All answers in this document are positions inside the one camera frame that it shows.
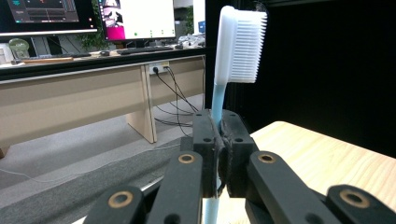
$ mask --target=power outlet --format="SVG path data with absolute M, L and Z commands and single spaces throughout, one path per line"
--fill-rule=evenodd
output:
M 151 63 L 149 65 L 149 74 L 150 75 L 155 75 L 155 72 L 153 71 L 154 67 L 158 68 L 158 73 L 164 73 L 166 72 L 165 67 L 168 66 L 169 67 L 169 62 L 160 62 L 160 63 Z

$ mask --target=keyboard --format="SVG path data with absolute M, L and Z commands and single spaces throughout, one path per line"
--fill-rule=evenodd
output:
M 90 53 L 65 53 L 65 54 L 46 54 L 37 57 L 26 58 L 25 60 L 43 60 L 43 59 L 59 59 L 59 58 L 82 58 L 91 57 Z
M 172 50 L 172 47 L 151 47 L 151 48 L 137 48 L 137 49 L 118 49 L 117 53 L 120 55 L 128 55 L 134 53 L 155 52 L 163 50 Z

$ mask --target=white toothbrush head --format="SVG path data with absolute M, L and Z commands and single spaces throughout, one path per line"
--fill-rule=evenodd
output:
M 253 83 L 259 70 L 267 13 L 224 7 L 220 12 L 215 84 Z

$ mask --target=gray carpet floor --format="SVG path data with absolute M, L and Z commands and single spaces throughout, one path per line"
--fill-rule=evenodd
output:
M 201 108 L 202 97 L 189 102 Z M 187 104 L 178 106 L 191 111 Z M 156 119 L 177 122 L 176 115 L 163 112 L 175 113 L 173 105 L 159 108 L 154 108 Z M 192 117 L 178 120 L 191 123 Z M 155 144 L 122 116 L 11 146 L 0 160 L 0 223 L 73 223 L 106 189 L 121 184 L 142 188 L 155 181 L 179 150 L 180 137 L 192 131 L 158 121 L 156 127 Z

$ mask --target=dark background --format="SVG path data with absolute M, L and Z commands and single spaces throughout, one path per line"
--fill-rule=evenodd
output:
M 251 9 L 252 2 L 206 4 L 207 45 L 216 46 L 214 19 L 222 5 Z M 251 132 L 284 120 L 396 158 L 396 4 L 267 2 L 258 79 L 229 84 L 224 107 L 239 113 Z M 208 52 L 206 107 L 214 61 Z

